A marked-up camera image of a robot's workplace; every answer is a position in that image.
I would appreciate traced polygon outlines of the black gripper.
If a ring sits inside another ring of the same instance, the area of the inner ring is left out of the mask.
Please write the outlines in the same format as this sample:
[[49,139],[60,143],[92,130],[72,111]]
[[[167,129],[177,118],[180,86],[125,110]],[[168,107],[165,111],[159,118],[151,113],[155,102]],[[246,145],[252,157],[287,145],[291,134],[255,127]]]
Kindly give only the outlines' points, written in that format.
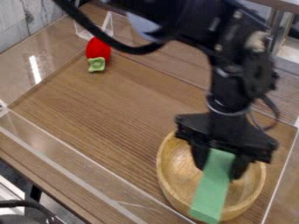
[[175,136],[191,146],[192,161],[203,170],[211,148],[236,155],[230,179],[240,179],[254,161],[270,163],[278,141],[248,121],[244,115],[226,116],[215,112],[175,117]]

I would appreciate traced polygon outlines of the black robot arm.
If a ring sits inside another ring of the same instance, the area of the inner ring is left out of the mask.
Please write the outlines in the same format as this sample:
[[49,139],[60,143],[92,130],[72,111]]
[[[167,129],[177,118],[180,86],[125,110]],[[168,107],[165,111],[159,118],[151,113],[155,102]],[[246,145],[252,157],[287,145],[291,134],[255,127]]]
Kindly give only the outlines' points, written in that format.
[[175,117],[175,136],[191,146],[196,167],[208,166],[214,148],[235,158],[230,177],[240,179],[248,165],[270,163],[278,141],[267,134],[272,125],[254,120],[251,105],[262,100],[275,118],[280,111],[267,93],[276,89],[279,75],[268,51],[271,28],[238,0],[100,0],[127,14],[145,45],[125,45],[111,38],[87,14],[68,1],[53,0],[73,20],[104,43],[123,53],[144,55],[177,41],[199,49],[211,65],[207,93],[210,111]]

